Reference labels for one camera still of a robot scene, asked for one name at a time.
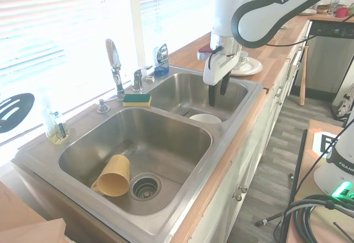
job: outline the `yellow cup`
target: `yellow cup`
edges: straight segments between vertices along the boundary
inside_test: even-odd
[[[129,159],[121,154],[112,156],[91,189],[104,195],[118,197],[129,189]]]

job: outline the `yellow sponge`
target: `yellow sponge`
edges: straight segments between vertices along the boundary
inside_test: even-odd
[[[126,95],[123,106],[150,106],[151,95]]]

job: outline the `window blinds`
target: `window blinds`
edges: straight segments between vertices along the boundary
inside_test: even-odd
[[[123,71],[137,66],[129,0],[1,0],[0,10],[0,102],[23,92],[37,99],[0,143],[41,123],[41,90],[64,112],[114,88],[106,38]]]
[[[156,35],[175,51],[211,31],[215,0],[139,0],[145,56],[151,57]]]

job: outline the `hand soap bottle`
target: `hand soap bottle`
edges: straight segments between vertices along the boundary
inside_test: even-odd
[[[69,137],[69,127],[59,111],[53,111],[49,99],[45,94],[41,94],[40,112],[45,134],[52,144],[61,144]]]
[[[161,31],[155,31],[155,37],[158,39],[157,46],[153,50],[155,76],[162,76],[169,72],[170,61],[168,57],[167,45],[161,41]]]

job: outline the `stainless steel sink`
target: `stainless steel sink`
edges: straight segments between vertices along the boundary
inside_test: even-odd
[[[226,95],[217,94],[216,106],[210,107],[202,73],[170,67],[156,82],[144,82],[142,93],[152,95],[151,107],[127,108],[111,101],[108,113],[91,108],[71,122],[66,142],[54,146],[43,136],[19,151],[13,162],[127,241],[169,242],[261,90],[261,84],[231,78]],[[126,92],[141,93],[131,87]],[[197,113],[216,115],[223,122],[188,118]],[[91,190],[109,158],[119,153],[131,163],[129,192],[111,198]]]
[[[123,196],[105,198],[128,213],[147,215],[172,201],[210,144],[201,128],[127,108],[69,146],[59,167],[90,187],[113,155],[125,155],[131,188]]]
[[[208,89],[200,75],[174,74],[149,92],[153,98],[151,105],[185,117],[208,113],[226,121],[248,92],[240,82],[230,82],[225,95],[216,94],[215,106],[212,107],[209,105]]]

